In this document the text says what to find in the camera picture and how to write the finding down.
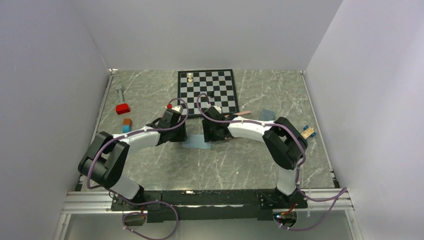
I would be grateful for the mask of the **small blue cleaning cloth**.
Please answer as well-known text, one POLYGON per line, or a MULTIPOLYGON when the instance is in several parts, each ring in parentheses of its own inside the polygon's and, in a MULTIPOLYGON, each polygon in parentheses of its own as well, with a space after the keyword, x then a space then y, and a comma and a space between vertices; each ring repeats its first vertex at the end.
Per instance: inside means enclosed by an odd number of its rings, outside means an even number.
POLYGON ((205 142, 203 134, 188 134, 187 140, 181 143, 183 148, 191 149, 210 149, 211 142, 205 142))

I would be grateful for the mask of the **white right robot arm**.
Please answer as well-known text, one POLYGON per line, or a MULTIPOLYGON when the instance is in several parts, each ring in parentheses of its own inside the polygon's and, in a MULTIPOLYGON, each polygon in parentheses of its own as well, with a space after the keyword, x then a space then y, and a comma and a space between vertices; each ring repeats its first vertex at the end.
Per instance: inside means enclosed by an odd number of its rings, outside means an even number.
POLYGON ((259 121, 242 116, 225 116, 218 106, 211 106, 202 113, 205 142, 223 141, 230 138, 246 138, 264 143, 278 165, 276 202, 288 208, 295 202, 298 167, 306 153, 308 142, 285 117, 277 120, 259 121))

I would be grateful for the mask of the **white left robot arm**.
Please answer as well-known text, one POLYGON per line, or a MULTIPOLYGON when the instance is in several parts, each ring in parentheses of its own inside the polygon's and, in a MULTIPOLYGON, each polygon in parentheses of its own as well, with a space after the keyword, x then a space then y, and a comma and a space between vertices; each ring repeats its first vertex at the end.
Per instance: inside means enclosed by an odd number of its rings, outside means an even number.
POLYGON ((122 134, 98 133, 85 155, 78 171, 101 187, 124 197, 131 210, 139 209, 146 201, 144 188, 123 174, 128 155, 139 150, 160 146, 167 142, 187 140, 183 107, 169 106, 162 117, 141 129, 122 134))

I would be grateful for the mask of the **grey glasses case green lining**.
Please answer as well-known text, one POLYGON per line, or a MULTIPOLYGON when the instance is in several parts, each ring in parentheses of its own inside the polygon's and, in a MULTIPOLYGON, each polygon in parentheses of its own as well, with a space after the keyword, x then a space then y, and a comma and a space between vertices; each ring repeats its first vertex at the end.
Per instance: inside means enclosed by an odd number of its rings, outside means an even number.
POLYGON ((259 121, 274 121, 275 120, 275 112, 269 109, 262 109, 259 117, 259 121))

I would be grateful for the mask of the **pink glasses case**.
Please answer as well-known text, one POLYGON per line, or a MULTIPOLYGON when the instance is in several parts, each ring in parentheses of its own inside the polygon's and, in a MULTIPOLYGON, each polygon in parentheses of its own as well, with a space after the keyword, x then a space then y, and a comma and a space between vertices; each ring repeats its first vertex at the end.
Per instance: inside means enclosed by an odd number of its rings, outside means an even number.
MULTIPOLYGON (((228 118, 230 115, 245 116, 245 115, 251 115, 251 114, 252 114, 252 112, 250 110, 247 110, 247 111, 236 112, 236 113, 228 113, 224 117, 228 118)), ((230 139, 233 139, 233 137, 225 137, 224 138, 224 140, 230 140, 230 139)))

